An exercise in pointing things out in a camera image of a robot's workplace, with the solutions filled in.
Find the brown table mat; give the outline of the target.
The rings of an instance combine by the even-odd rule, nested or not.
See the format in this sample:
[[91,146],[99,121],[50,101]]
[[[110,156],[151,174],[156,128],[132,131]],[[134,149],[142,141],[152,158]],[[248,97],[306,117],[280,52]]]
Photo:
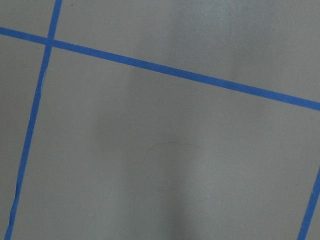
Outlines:
[[3,240],[317,240],[317,0],[3,0]]

